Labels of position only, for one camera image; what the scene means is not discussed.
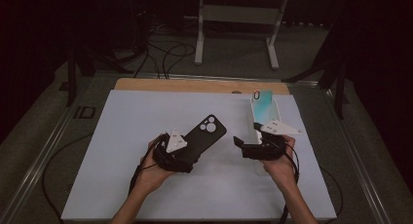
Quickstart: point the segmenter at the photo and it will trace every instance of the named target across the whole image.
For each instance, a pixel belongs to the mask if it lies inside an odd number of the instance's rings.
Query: forearm
[[[119,211],[112,218],[111,224],[131,224],[142,207],[146,197],[150,194],[147,189],[134,187]]]
[[[291,184],[282,188],[282,195],[294,223],[318,223],[304,201],[297,185]]]

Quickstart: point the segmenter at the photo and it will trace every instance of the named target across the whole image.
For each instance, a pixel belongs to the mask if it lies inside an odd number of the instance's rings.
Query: cable
[[[298,160],[298,155],[297,155],[297,152],[294,150],[294,148],[291,146],[291,145],[289,145],[289,144],[287,144],[287,143],[285,143],[285,145],[286,146],[288,146],[289,148],[291,148],[291,150],[292,150],[292,152],[294,153],[294,155],[295,155],[295,159],[297,160],[297,164],[296,164],[296,171],[298,171],[298,173],[297,173],[297,177],[296,177],[296,181],[298,182],[298,176],[300,175],[300,161]]]
[[[149,56],[148,46],[146,46],[146,48],[145,48],[145,53],[146,53],[146,56],[143,59],[143,61],[140,63],[139,67],[137,67],[136,71],[134,72],[133,78],[136,78],[137,73],[140,71],[140,69],[142,69],[143,65],[146,62],[146,59],[148,59],[148,56]]]
[[[149,55],[149,57],[152,59],[152,62],[154,63],[154,69],[157,73],[156,78],[161,79],[161,72],[159,71],[158,62],[156,61],[156,59],[153,56]]]
[[[283,211],[282,211],[282,217],[280,218],[279,224],[285,223],[287,217],[288,217],[288,207],[285,204],[285,206],[283,208]]]
[[[142,168],[140,171],[143,171],[144,169],[147,169],[147,168],[152,168],[152,167],[157,166],[157,165],[158,165],[158,163],[156,163],[156,164],[154,164],[154,165],[151,165],[151,166],[148,166],[148,167],[146,167],[146,168]]]
[[[325,173],[327,173],[333,179],[334,183],[337,185],[338,191],[340,193],[340,207],[339,207],[338,211],[336,212],[336,216],[338,218],[338,216],[341,214],[341,212],[343,210],[343,206],[344,206],[343,191],[341,190],[340,184],[337,182],[335,177],[330,172],[328,172],[325,168],[322,168],[322,167],[319,167],[319,168],[322,171],[324,171]],[[331,223],[332,221],[336,220],[337,218],[329,220],[329,221],[325,222],[325,224]]]
[[[47,170],[48,170],[48,168],[49,168],[49,165],[50,165],[51,161],[53,160],[53,158],[54,158],[56,155],[58,155],[63,149],[65,149],[65,148],[67,148],[67,147],[69,147],[69,146],[71,146],[71,145],[73,145],[73,144],[75,144],[75,143],[77,143],[77,142],[79,142],[79,141],[87,138],[87,137],[90,137],[91,135],[93,135],[93,133],[89,133],[89,134],[87,134],[87,135],[84,135],[84,136],[76,139],[76,140],[73,140],[73,141],[65,144],[63,147],[61,147],[60,149],[58,149],[56,152],[54,152],[54,154],[51,156],[51,158],[49,159],[49,161],[46,163],[45,169],[44,169],[43,172],[42,172],[42,191],[43,191],[43,194],[45,195],[46,201],[48,202],[49,206],[50,206],[50,207],[52,208],[52,210],[54,211],[54,213],[55,213],[55,215],[56,215],[56,217],[57,217],[57,219],[58,219],[58,221],[59,221],[60,224],[64,224],[63,220],[60,219],[60,212],[57,210],[56,206],[53,204],[52,200],[51,200],[50,197],[49,197],[49,194],[48,194],[47,191],[46,191],[46,182],[45,182],[45,180],[46,180],[46,172],[47,172]]]
[[[170,73],[171,69],[172,69],[178,62],[180,62],[180,61],[181,61],[182,59],[184,59],[186,56],[191,56],[191,55],[195,52],[195,47],[190,46],[190,45],[186,45],[186,44],[184,44],[184,43],[182,43],[182,42],[178,42],[178,41],[152,41],[152,42],[178,43],[177,45],[174,45],[174,46],[172,46],[171,48],[169,48],[167,51],[164,50],[164,49],[161,49],[161,48],[159,48],[159,47],[157,47],[157,46],[155,46],[155,45],[153,45],[153,44],[151,44],[151,43],[148,43],[149,46],[151,46],[151,47],[153,47],[153,48],[155,48],[155,49],[157,49],[157,50],[159,50],[159,51],[161,51],[161,52],[166,53],[166,54],[164,55],[163,62],[162,62],[162,70],[163,70],[163,72],[164,72],[165,79],[169,79],[169,73]],[[175,50],[176,48],[179,48],[179,47],[183,47],[183,48],[184,48],[185,52],[184,52],[183,54],[175,54],[175,53],[172,53],[173,50]],[[192,51],[191,51],[190,53],[188,53],[188,49],[187,49],[188,47],[189,47],[190,49],[192,49]],[[167,60],[167,57],[168,57],[168,56],[178,56],[179,59],[178,59],[174,64],[170,65],[170,66],[167,68],[167,67],[166,67],[166,60]]]

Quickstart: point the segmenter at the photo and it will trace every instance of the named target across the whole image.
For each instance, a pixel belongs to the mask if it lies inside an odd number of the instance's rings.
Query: white board
[[[318,219],[336,216],[310,140],[292,95],[274,95],[282,121],[295,135],[299,187]],[[233,143],[248,143],[250,96],[224,93],[112,91],[79,169],[62,219],[110,219],[127,197],[131,177],[148,142],[162,132],[186,134],[213,114],[227,133],[207,149],[191,173],[170,177],[152,193],[140,220],[268,220],[279,218],[284,200],[270,176],[255,172]]]

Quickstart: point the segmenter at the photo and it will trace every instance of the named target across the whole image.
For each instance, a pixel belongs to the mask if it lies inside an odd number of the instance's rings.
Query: metal frame
[[[72,100],[72,105],[66,107],[62,116],[58,120],[54,130],[48,138],[48,141],[43,146],[41,152],[27,170],[26,175],[24,176],[20,186],[16,190],[14,196],[12,197],[9,205],[5,208],[2,216],[0,216],[0,223],[8,224],[13,223],[15,218],[19,216],[23,206],[25,205],[27,199],[30,197],[31,192],[37,184],[37,181],[42,176],[43,170],[49,161],[49,159],[54,154],[57,146],[60,142],[61,137],[66,130],[67,125],[69,124],[72,116],[75,112],[77,103],[79,99],[83,96],[86,90],[89,87],[92,78],[83,78],[82,82],[79,85],[79,92],[76,97]]]
[[[273,34],[266,39],[266,46],[268,55],[270,57],[271,68],[278,70],[280,68],[277,59],[276,49],[274,43],[279,33],[282,24],[283,12],[288,0],[282,0],[278,9],[268,8],[248,8],[248,7],[234,7],[234,6],[217,6],[205,5],[204,0],[200,0],[199,17],[198,17],[198,39],[195,51],[195,64],[201,65],[203,63],[204,53],[204,21],[227,21],[227,22],[248,22],[271,24],[274,26]]]
[[[339,119],[335,111],[335,104],[334,104],[334,95],[331,90],[328,90],[324,93],[324,97],[326,98],[327,105],[329,106],[330,113],[332,114],[333,118],[336,120],[337,125],[340,128],[340,131],[345,140],[345,150],[349,155],[350,161],[352,162],[352,166],[355,170],[356,176],[360,183],[360,186],[364,192],[365,198],[367,199],[371,211],[376,218],[377,223],[393,223],[390,219],[389,214],[386,211],[386,208],[383,206],[383,203],[379,197],[377,192],[376,186],[374,185],[373,180],[371,179],[366,167],[364,166],[364,162],[358,153],[357,147],[350,136],[349,130],[344,123],[344,120]]]

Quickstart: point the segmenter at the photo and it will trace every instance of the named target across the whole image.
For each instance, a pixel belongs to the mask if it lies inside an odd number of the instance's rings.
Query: black phone case
[[[201,154],[226,132],[227,129],[214,115],[208,115],[183,136],[188,145],[176,157],[182,162],[195,164]]]

